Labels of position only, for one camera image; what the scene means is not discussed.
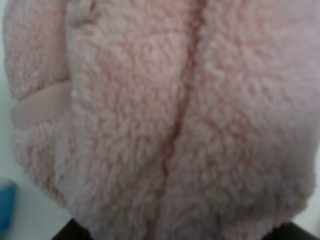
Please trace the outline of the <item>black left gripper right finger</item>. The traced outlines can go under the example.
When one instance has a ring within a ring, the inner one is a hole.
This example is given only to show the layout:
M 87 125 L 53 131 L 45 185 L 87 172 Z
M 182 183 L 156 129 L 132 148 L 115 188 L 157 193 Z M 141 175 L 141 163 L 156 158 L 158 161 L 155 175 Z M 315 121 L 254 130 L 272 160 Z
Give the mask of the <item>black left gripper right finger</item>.
M 271 234 L 272 240 L 319 240 L 319 237 L 307 232 L 294 223 L 286 223 Z

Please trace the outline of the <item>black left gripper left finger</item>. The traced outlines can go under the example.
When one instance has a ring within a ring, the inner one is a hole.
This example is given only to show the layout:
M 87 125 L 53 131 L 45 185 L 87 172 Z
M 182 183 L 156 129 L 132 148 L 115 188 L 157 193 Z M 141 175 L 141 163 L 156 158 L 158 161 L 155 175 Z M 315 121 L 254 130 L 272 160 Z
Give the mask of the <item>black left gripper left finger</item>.
M 92 240 L 90 233 L 74 219 L 59 231 L 54 240 Z

